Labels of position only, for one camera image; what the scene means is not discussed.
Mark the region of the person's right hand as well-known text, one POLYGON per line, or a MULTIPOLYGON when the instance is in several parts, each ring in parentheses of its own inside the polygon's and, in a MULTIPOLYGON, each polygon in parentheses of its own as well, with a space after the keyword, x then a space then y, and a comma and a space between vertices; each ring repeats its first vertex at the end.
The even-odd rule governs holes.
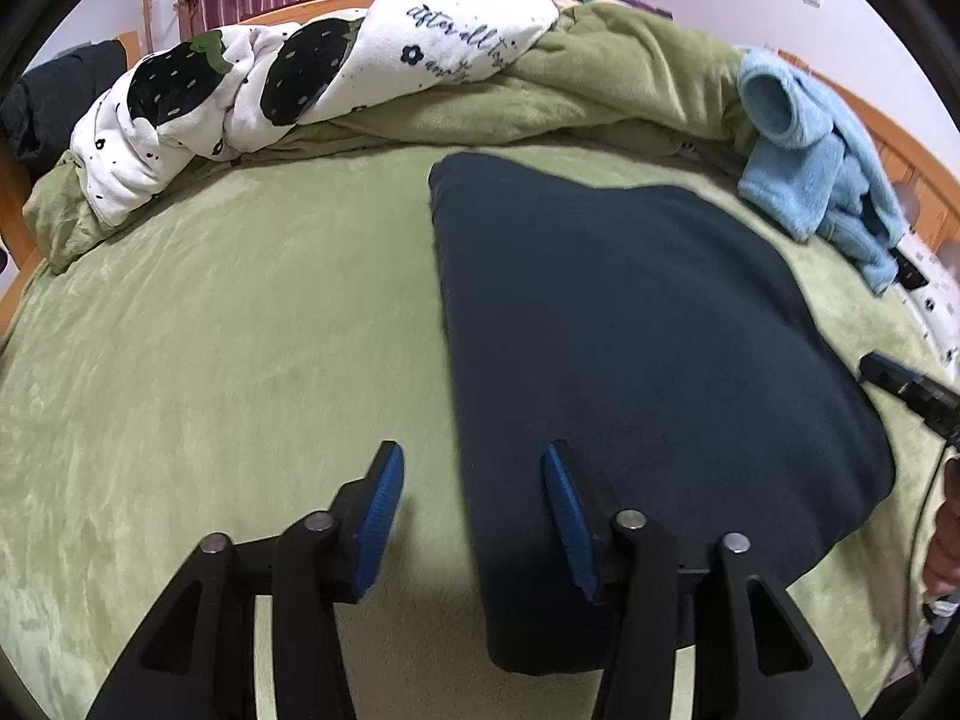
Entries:
POLYGON ((958 460, 944 470, 944 500, 935 512, 934 533, 923 566, 924 589, 940 598, 955 592, 960 583, 960 484, 958 460))

